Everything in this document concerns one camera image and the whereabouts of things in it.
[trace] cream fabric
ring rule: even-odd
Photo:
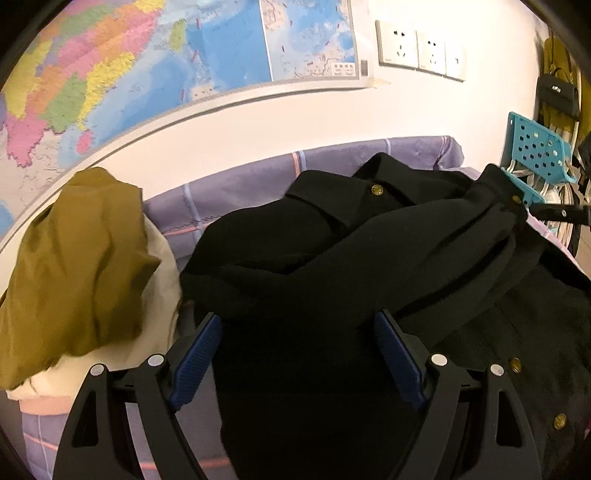
[[[168,351],[175,340],[181,300],[178,269],[165,237],[148,218],[144,216],[144,219],[148,253],[161,262],[142,292],[145,318],[141,334],[132,341],[112,343],[84,356],[63,356],[56,366],[33,375],[23,385],[8,391],[8,398],[43,401],[47,401],[45,397],[74,399],[92,365],[105,364],[110,371],[133,368],[154,353]]]

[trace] map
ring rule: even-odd
[[[73,0],[0,93],[0,239],[65,171],[172,109],[357,78],[348,0]]]

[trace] blue gripper pad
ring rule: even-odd
[[[173,391],[168,399],[172,411],[179,411],[193,400],[221,340],[222,321],[213,315],[174,372]]]
[[[423,391],[423,372],[383,312],[374,318],[374,335],[402,399],[420,410],[428,401]]]
[[[577,181],[566,173],[566,161],[573,153],[559,135],[515,112],[509,114],[509,124],[513,128],[513,160],[551,185]]]
[[[530,187],[526,182],[517,178],[512,173],[509,173],[504,168],[501,171],[507,175],[517,188],[519,188],[523,192],[523,204],[526,207],[529,207],[532,203],[546,203],[546,200],[542,195],[536,192],[532,187]]]

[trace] brown cloth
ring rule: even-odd
[[[148,255],[141,190],[83,170],[28,227],[0,298],[0,390],[103,345],[136,338]]]

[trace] silver screw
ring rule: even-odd
[[[91,369],[90,369],[90,374],[91,374],[93,377],[98,377],[98,376],[99,376],[99,375],[100,375],[102,372],[104,372],[104,371],[105,371],[105,367],[104,367],[104,365],[101,365],[101,364],[96,364],[96,365],[93,365],[93,366],[91,367]]]
[[[440,367],[445,367],[445,365],[447,365],[447,358],[445,355],[435,353],[431,357],[431,362],[433,362],[435,365],[439,365]]]
[[[159,365],[162,365],[163,363],[164,357],[160,354],[152,355],[150,358],[148,358],[148,365],[151,367],[157,367]]]
[[[501,367],[498,364],[492,364],[491,365],[491,372],[493,374],[495,374],[497,377],[502,377],[503,374],[505,373],[505,370],[503,369],[503,367]]]

